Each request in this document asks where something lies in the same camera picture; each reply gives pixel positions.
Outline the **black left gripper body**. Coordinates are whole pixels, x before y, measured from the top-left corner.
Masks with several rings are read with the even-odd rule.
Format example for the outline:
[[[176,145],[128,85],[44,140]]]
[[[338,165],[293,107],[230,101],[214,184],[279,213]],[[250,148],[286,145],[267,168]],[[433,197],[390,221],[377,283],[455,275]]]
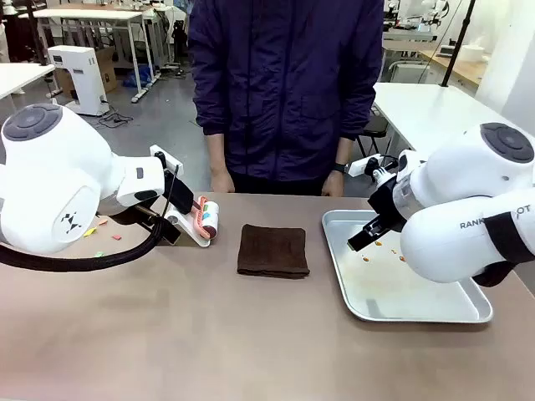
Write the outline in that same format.
[[[181,213],[189,214],[194,206],[194,194],[189,187],[174,174],[164,171],[164,197]]]

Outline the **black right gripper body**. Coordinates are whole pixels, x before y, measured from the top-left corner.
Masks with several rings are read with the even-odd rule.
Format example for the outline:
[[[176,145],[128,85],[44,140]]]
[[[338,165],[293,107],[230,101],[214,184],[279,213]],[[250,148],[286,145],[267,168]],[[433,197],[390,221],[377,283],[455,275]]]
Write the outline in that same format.
[[[376,213],[376,217],[367,224],[369,234],[385,234],[388,231],[401,232],[406,219],[399,213],[394,202],[396,178],[389,178],[378,186],[368,200]]]

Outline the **person's right hand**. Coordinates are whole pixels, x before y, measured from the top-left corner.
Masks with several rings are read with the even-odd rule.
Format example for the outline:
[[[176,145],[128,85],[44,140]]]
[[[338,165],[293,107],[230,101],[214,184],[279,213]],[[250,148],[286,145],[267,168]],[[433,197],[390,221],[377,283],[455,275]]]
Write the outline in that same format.
[[[235,185],[225,166],[211,168],[211,189],[217,193],[234,193]]]

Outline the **person's left hand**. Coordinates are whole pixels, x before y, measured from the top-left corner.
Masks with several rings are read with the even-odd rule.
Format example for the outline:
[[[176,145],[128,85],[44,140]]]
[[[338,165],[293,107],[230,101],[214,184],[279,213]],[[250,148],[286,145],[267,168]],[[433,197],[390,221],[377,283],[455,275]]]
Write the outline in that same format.
[[[344,194],[344,174],[337,170],[332,170],[325,180],[321,196],[341,197]]]

